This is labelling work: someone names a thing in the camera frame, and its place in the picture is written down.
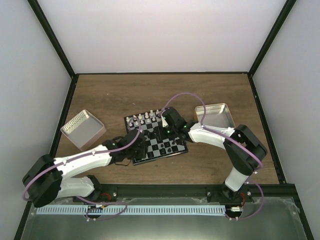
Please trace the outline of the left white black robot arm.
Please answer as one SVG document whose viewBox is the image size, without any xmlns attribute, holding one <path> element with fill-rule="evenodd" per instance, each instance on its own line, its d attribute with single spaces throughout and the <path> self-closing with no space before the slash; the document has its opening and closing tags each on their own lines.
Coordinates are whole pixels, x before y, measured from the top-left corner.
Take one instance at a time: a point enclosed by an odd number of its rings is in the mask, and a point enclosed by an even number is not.
<svg viewBox="0 0 320 240">
<path fill-rule="evenodd" d="M 41 156 L 23 177 L 25 189 L 22 198 L 36 208 L 44 207 L 56 199 L 77 197 L 97 202 L 103 187 L 93 175 L 77 175 L 91 169 L 118 164 L 147 153 L 146 137 L 142 130 L 131 130 L 124 137 L 106 140 L 97 147 L 66 157 Z"/>
</svg>

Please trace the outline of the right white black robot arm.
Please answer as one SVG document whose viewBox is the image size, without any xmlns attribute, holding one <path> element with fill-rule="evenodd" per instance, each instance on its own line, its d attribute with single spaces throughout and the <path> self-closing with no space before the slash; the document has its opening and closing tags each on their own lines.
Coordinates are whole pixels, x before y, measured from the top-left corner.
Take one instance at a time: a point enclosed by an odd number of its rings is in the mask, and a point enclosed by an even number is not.
<svg viewBox="0 0 320 240">
<path fill-rule="evenodd" d="M 222 195 L 229 202 L 240 196 L 241 187 L 257 168 L 262 167 L 262 160 L 268 153 L 261 141 L 243 124 L 236 128 L 222 128 L 182 119 L 174 125 L 166 118 L 150 135 L 161 140 L 178 138 L 182 143 L 204 143 L 225 150 L 232 169 L 223 182 Z"/>
</svg>

